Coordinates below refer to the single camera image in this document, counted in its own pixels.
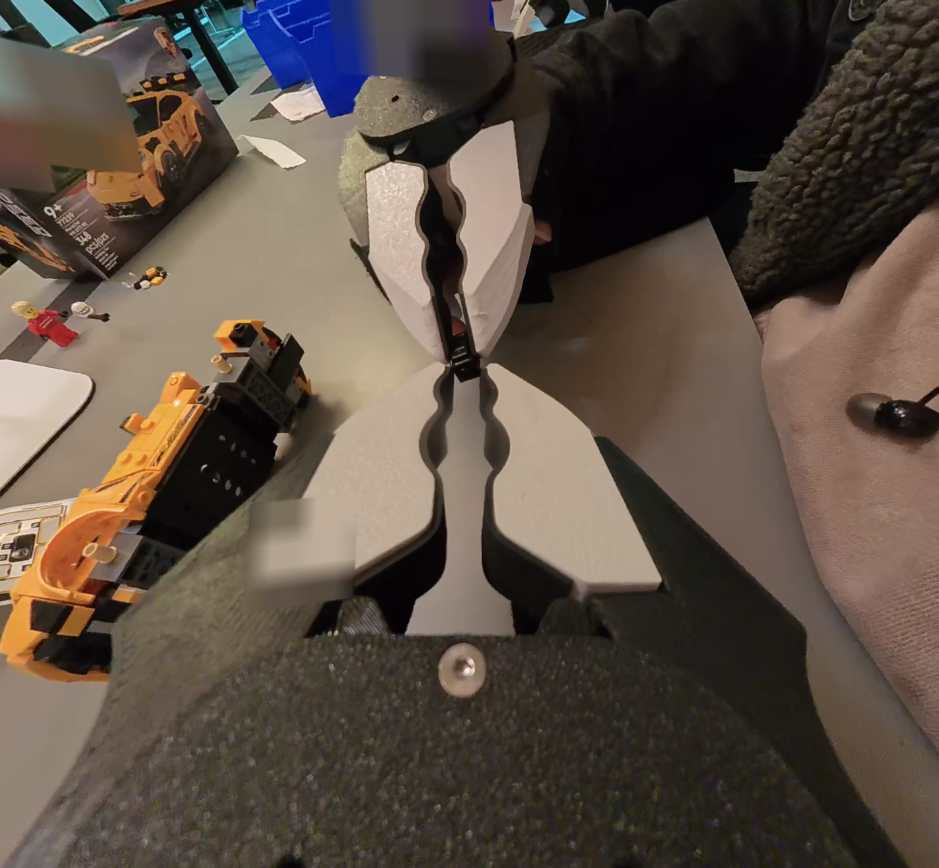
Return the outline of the lego sticker sheet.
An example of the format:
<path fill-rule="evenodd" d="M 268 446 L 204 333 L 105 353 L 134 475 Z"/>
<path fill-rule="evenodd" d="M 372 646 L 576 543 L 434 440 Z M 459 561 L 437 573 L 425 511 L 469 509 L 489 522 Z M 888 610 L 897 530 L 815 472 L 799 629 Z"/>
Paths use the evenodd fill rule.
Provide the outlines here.
<path fill-rule="evenodd" d="M 74 498 L 1 510 L 1 608 L 67 518 Z"/>

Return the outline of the orange black lego car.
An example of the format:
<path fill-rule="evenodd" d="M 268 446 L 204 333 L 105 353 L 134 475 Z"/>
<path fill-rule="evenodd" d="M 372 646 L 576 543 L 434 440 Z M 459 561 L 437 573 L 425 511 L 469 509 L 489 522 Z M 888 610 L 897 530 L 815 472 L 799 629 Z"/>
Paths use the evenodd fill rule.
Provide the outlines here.
<path fill-rule="evenodd" d="M 2 659 L 56 682 L 105 681 L 116 622 L 270 477 L 276 440 L 312 397 L 292 334 L 226 321 L 212 382 L 166 380 L 100 483 L 12 590 Z"/>

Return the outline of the small black lego piece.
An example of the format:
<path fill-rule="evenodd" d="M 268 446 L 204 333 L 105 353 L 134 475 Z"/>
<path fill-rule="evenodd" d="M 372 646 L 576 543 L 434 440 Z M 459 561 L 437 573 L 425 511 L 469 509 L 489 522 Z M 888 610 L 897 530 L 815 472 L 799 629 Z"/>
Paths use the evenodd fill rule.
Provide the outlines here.
<path fill-rule="evenodd" d="M 449 365 L 458 381 L 465 382 L 479 378 L 482 361 L 473 347 L 468 331 L 450 336 L 448 356 Z"/>

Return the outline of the red lego minifigure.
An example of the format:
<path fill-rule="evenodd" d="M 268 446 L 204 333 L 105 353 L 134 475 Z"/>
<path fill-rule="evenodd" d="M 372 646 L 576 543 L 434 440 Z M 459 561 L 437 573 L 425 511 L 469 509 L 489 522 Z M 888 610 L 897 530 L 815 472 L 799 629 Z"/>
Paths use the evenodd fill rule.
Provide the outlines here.
<path fill-rule="evenodd" d="M 26 320 L 28 329 L 44 341 L 52 341 L 60 348 L 71 345 L 80 334 L 67 326 L 69 311 L 39 310 L 28 301 L 17 301 L 11 311 Z"/>

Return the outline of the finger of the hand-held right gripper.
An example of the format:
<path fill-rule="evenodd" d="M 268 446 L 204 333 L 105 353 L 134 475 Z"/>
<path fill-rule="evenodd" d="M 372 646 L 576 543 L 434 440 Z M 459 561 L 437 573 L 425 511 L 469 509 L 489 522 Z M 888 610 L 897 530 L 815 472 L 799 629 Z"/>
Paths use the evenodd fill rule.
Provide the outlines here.
<path fill-rule="evenodd" d="M 369 264 L 406 330 L 451 364 L 458 259 L 440 194 L 426 168 L 401 160 L 369 170 L 365 183 Z"/>
<path fill-rule="evenodd" d="M 514 312 L 534 242 L 514 123 L 487 126 L 474 135 L 448 162 L 448 183 L 462 213 L 457 295 L 473 350 L 490 356 Z"/>

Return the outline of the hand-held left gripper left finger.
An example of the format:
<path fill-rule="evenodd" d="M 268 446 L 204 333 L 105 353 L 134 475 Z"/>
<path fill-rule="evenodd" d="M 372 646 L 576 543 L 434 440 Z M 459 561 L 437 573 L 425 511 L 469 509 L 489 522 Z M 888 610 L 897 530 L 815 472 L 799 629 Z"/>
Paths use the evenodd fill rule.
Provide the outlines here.
<path fill-rule="evenodd" d="M 370 598 L 407 631 L 445 568 L 449 414 L 450 369 L 434 363 L 337 428 L 302 498 L 303 578 L 321 601 Z"/>

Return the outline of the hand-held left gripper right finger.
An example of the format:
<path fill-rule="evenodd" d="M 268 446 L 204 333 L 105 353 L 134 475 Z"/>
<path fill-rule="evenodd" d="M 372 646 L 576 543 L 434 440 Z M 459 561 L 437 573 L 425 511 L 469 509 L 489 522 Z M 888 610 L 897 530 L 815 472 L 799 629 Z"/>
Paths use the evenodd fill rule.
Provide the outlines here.
<path fill-rule="evenodd" d="M 498 364 L 480 374 L 487 477 L 481 560 L 534 632 L 558 600 L 646 595 L 663 578 L 593 434 L 556 399 Z"/>

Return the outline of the lego set box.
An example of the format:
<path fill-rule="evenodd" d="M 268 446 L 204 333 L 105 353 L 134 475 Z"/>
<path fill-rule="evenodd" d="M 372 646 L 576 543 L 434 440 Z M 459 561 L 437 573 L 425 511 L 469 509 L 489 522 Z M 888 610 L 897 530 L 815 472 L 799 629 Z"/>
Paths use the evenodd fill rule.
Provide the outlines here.
<path fill-rule="evenodd" d="M 109 278 L 239 151 L 162 18 L 102 23 L 57 50 L 112 66 L 134 126 L 137 170 L 54 167 L 49 192 L 2 188 L 2 263 L 51 279 Z"/>

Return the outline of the black wired earphone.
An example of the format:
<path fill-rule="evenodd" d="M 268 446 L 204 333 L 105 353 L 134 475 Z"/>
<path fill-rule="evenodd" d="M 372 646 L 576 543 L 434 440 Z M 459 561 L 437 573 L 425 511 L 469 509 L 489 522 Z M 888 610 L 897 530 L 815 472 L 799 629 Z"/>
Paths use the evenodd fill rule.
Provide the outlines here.
<path fill-rule="evenodd" d="M 910 441 L 928 440 L 938 432 L 938 411 L 931 405 L 937 396 L 937 386 L 917 401 L 861 393 L 849 399 L 845 412 L 851 423 L 864 431 Z"/>

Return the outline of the blue plastic bin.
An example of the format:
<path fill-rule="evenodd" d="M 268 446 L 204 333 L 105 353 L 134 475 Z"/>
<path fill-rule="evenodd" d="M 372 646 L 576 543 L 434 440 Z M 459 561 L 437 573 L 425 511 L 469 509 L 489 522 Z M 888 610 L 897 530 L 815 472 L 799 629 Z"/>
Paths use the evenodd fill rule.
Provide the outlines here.
<path fill-rule="evenodd" d="M 276 60 L 267 62 L 281 89 L 310 82 L 325 111 L 340 118 L 353 111 L 365 77 L 339 69 L 330 0 L 265 0 Z"/>
<path fill-rule="evenodd" d="M 266 3 L 259 1 L 254 9 L 243 6 L 241 24 L 277 86 L 287 89 L 308 80 L 305 64 L 289 35 L 295 5 Z"/>

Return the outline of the person's right hand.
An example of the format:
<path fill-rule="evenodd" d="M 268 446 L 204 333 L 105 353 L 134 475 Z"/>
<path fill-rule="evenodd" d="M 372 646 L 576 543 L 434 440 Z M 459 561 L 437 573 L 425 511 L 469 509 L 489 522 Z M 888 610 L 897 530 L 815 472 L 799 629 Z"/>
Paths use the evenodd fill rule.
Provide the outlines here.
<path fill-rule="evenodd" d="M 554 300 L 550 280 L 551 242 L 552 228 L 544 220 L 535 220 L 534 237 L 518 297 L 522 306 L 548 304 Z"/>

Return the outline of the white paper scrap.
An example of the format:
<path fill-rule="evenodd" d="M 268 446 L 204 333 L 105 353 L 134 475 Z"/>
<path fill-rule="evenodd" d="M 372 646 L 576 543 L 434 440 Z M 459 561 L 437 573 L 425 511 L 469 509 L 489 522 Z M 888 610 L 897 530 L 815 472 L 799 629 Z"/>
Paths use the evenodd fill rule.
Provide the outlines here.
<path fill-rule="evenodd" d="M 304 156 L 272 138 L 241 134 L 237 142 L 246 153 L 256 152 L 282 170 L 295 170 L 307 163 Z"/>
<path fill-rule="evenodd" d="M 326 110 L 325 104 L 313 84 L 301 89 L 282 91 L 274 99 L 271 106 L 283 118 L 291 123 L 299 123 Z"/>

